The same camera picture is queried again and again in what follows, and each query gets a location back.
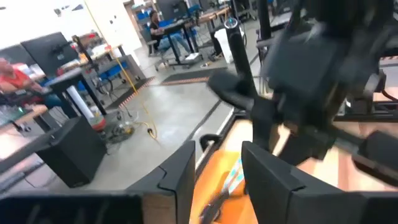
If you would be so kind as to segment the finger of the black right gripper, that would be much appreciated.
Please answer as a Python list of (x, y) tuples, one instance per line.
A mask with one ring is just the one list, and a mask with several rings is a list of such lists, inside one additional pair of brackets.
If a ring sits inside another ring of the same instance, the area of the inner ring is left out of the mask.
[(252, 142), (267, 151), (273, 151), (279, 141), (279, 125), (274, 120), (273, 104), (255, 104), (251, 110)]
[(289, 130), (289, 135), (278, 158), (293, 166), (309, 158), (324, 160), (336, 141), (337, 133), (334, 126), (326, 128), (305, 126), (294, 129), (292, 125), (284, 124), (284, 127)]

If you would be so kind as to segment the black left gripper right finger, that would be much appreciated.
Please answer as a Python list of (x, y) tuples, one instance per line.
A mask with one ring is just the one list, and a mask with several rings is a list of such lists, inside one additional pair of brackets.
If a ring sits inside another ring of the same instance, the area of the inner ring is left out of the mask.
[(345, 192), (249, 141), (241, 158), (259, 224), (398, 224), (398, 192)]

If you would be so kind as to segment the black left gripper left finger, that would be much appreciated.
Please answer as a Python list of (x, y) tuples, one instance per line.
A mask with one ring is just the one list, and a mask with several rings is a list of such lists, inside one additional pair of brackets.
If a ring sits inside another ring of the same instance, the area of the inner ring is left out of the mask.
[(0, 197), (0, 224), (188, 224), (195, 142), (125, 190), (30, 191)]

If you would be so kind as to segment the silver spoon patterned blue handle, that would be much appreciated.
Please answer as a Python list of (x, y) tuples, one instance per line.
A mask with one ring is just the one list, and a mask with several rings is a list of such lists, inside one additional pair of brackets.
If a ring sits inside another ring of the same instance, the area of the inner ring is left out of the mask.
[(221, 190), (208, 202), (200, 214), (200, 224), (211, 224), (221, 215), (225, 201), (246, 195), (242, 160), (238, 159), (226, 176)]

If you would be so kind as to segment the orange plastic container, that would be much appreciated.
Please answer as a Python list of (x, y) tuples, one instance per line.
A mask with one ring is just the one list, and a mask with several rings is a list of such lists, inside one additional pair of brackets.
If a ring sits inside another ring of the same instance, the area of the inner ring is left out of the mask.
[[(225, 178), (240, 157), (237, 151), (216, 151), (198, 178), (193, 192), (189, 224), (200, 224), (204, 207), (221, 192)], [(244, 184), (234, 190), (220, 208), (220, 215), (211, 224), (258, 224), (248, 195), (243, 194)]]

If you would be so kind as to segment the black round tower device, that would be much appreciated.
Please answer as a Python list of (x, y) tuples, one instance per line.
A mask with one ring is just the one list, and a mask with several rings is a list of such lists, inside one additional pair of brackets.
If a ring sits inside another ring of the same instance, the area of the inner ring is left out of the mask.
[(239, 22), (237, 19), (230, 17), (224, 21), (224, 27), (226, 29), (226, 35), (237, 74), (243, 81), (244, 91), (249, 96), (256, 96), (257, 91), (253, 81)]

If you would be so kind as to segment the black floor mat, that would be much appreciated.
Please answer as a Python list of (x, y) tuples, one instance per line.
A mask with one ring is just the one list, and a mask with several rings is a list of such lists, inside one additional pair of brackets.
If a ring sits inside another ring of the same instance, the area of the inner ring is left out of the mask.
[(105, 109), (115, 110), (125, 106), (126, 103), (128, 103), (137, 95), (137, 92), (140, 92), (144, 88), (148, 87), (154, 80), (155, 77), (139, 80), (134, 85), (136, 89), (133, 89), (133, 87), (127, 83), (125, 85), (120, 85), (109, 94), (111, 102), (105, 107)]
[(212, 75), (226, 69), (226, 67), (219, 67), (178, 73), (167, 77), (165, 80), (161, 81), (159, 85), (166, 86), (207, 82)]

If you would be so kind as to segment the black speaker box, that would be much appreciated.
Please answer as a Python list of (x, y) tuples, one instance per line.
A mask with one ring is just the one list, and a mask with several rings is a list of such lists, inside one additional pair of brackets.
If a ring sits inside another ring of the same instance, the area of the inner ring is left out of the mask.
[(107, 148), (85, 118), (69, 119), (46, 134), (37, 155), (70, 188), (89, 184)]

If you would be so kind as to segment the white paper roll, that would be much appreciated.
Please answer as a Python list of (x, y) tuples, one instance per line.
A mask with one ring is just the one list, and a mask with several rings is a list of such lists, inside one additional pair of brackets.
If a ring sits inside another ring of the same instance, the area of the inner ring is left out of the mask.
[(83, 98), (80, 96), (79, 92), (74, 86), (68, 87), (67, 93), (80, 114), (82, 114), (87, 119), (91, 119), (94, 117), (94, 114), (91, 112), (91, 110), (84, 102)]

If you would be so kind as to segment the person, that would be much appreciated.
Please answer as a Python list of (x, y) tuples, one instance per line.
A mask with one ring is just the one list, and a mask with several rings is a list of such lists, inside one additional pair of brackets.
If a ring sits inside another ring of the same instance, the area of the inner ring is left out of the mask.
[(150, 36), (154, 42), (154, 51), (161, 57), (161, 62), (164, 62), (164, 55), (168, 49), (172, 49), (175, 56), (175, 63), (171, 65), (190, 65), (196, 57), (200, 57), (198, 52), (195, 52), (191, 43), (191, 32), (186, 27), (187, 20), (180, 20), (168, 26), (161, 27), (157, 11), (152, 10), (149, 13), (150, 17)]
[(4, 58), (0, 58), (0, 90), (5, 93), (18, 90), (44, 92), (43, 87), (30, 79), (24, 72), (14, 68)]

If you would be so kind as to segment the black computer monitor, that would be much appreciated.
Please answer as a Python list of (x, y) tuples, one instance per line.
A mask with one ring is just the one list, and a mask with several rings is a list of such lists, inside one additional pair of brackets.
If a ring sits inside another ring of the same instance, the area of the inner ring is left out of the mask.
[(21, 42), (23, 48), (48, 77), (57, 76), (63, 65), (78, 59), (77, 51), (61, 32)]

